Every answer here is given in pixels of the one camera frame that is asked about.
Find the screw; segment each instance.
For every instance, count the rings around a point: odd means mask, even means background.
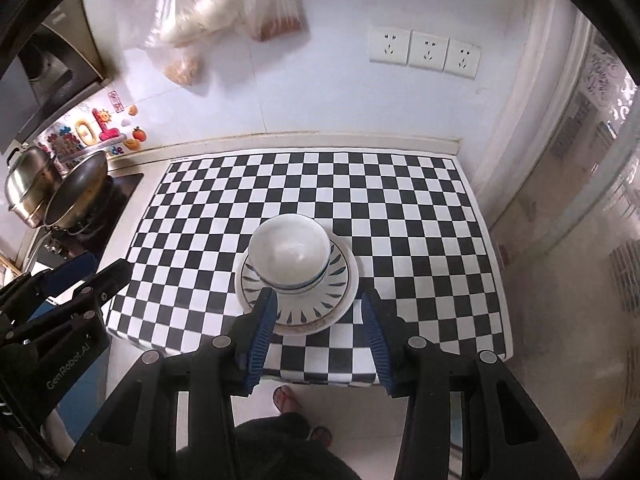
[[[414,335],[412,337],[409,338],[409,346],[411,348],[424,348],[425,346],[427,346],[427,340],[423,337],[420,337],[419,335]]]
[[[158,361],[159,358],[160,358],[160,354],[155,350],[150,350],[149,352],[145,352],[142,354],[142,362],[145,365],[151,365],[156,361]]]
[[[480,352],[480,360],[488,365],[494,364],[498,360],[498,356],[491,350],[482,350]]]
[[[213,338],[212,343],[216,348],[226,348],[231,344],[231,338],[228,335],[219,335]]]

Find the black and white checkerboard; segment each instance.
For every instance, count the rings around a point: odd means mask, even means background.
[[[290,212],[342,237],[361,288],[374,286],[414,335],[449,352],[505,356],[491,245],[454,161],[436,156],[278,152],[174,162],[130,247],[133,278],[108,329],[168,354],[225,333],[242,314],[234,269],[251,234]],[[274,335],[265,368],[291,381],[372,383],[360,301],[321,333]]]

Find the blue gripper pad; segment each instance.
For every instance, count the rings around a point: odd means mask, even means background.
[[[254,386],[260,382],[262,369],[264,368],[264,360],[267,358],[269,341],[273,333],[273,327],[276,324],[277,315],[278,297],[275,292],[271,291],[260,315],[258,328],[255,331],[254,339],[251,341],[249,348],[247,370],[244,376],[244,387],[249,393],[251,393]]]
[[[46,274],[42,293],[45,297],[55,298],[70,286],[95,274],[97,267],[98,262],[93,254],[89,252],[80,254]]]
[[[391,368],[389,345],[386,342],[371,300],[366,293],[362,295],[362,321],[367,332],[367,339],[369,340],[369,347],[371,348],[373,363],[376,365],[380,384],[385,387],[385,390],[391,392],[394,389],[395,381]]]

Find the white plate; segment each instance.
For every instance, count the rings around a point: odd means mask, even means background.
[[[277,294],[278,320],[273,329],[278,335],[315,334],[338,321],[351,307],[358,290],[358,264],[350,248],[333,233],[329,268],[314,288],[300,294]],[[236,296],[245,312],[252,306],[263,287],[247,254],[236,269]]]

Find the pot lid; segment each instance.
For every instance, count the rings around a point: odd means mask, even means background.
[[[18,156],[4,183],[4,195],[10,206],[22,200],[36,176],[50,161],[49,153],[38,146],[30,146]]]

